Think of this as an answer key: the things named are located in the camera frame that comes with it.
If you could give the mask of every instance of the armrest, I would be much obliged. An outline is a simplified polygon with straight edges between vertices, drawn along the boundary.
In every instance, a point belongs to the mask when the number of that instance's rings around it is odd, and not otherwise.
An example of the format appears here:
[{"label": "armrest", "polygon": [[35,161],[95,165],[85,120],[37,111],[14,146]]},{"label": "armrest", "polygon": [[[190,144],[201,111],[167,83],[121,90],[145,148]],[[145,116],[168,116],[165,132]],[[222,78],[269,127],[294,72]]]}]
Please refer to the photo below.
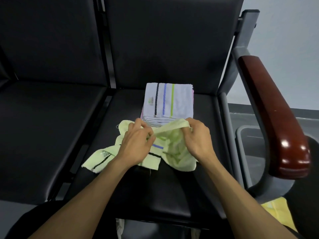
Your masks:
[{"label": "armrest", "polygon": [[303,131],[261,60],[240,56],[238,66],[249,99],[259,113],[268,140],[268,173],[282,179],[308,175],[310,151]]}]

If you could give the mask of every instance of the black stripe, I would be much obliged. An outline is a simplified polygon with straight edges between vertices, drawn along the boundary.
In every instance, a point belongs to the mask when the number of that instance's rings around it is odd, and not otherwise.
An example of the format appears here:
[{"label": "black stripe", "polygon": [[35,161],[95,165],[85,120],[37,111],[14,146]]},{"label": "black stripe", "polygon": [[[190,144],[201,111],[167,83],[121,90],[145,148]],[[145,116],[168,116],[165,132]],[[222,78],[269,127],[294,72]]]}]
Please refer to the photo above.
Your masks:
[{"label": "black stripe", "polygon": [[100,162],[99,164],[95,165],[91,171],[93,171],[97,166],[99,166],[99,165],[101,165],[102,163],[104,163],[109,156],[111,156],[111,154],[109,154],[108,156],[106,156],[106,158],[105,158],[102,162]]},{"label": "black stripe", "polygon": [[156,88],[156,96],[155,96],[155,112],[154,112],[154,117],[157,115],[157,96],[159,94],[159,83],[157,83],[157,88]]},{"label": "black stripe", "polygon": [[159,155],[157,155],[157,154],[154,154],[154,153],[151,153],[151,152],[149,152],[148,154],[149,154],[149,155],[152,155],[152,156],[154,156],[154,157],[162,158],[161,156],[159,156]]}]

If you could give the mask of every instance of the person's left hand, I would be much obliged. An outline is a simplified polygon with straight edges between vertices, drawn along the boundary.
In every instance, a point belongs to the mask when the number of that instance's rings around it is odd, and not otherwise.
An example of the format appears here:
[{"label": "person's left hand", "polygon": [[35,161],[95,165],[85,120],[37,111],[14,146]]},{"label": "person's left hand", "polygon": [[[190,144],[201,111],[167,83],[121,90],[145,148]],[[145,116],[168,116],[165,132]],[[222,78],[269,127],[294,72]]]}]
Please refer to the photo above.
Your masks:
[{"label": "person's left hand", "polygon": [[152,128],[141,118],[137,118],[135,123],[129,124],[116,158],[129,167],[139,164],[150,152],[156,139],[153,134]]}]

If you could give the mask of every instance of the forearm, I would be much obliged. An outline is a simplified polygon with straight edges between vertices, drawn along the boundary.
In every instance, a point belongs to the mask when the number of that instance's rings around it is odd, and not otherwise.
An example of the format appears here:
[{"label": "forearm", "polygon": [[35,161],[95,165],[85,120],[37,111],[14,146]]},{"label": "forearm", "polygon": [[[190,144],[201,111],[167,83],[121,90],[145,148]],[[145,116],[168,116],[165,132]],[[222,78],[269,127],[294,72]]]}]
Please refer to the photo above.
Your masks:
[{"label": "forearm", "polygon": [[236,238],[295,238],[243,189],[213,155],[205,162]]},{"label": "forearm", "polygon": [[127,169],[121,161],[111,161],[98,177],[30,238],[92,238],[114,189]]}]

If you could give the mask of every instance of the hand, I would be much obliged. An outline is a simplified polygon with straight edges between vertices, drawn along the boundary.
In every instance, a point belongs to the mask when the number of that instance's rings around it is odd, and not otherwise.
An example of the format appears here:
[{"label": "hand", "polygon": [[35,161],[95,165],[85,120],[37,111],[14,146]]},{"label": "hand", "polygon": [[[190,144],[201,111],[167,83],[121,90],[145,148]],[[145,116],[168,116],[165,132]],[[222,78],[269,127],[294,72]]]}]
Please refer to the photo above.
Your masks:
[{"label": "hand", "polygon": [[189,127],[183,127],[181,130],[184,134],[185,144],[190,154],[200,163],[217,159],[213,149],[209,128],[201,121],[193,118],[187,118],[186,120],[193,128],[193,132]]},{"label": "hand", "polygon": [[135,123],[129,124],[116,158],[121,159],[128,167],[141,163],[156,139],[153,134],[153,129],[141,118],[137,118]]}]

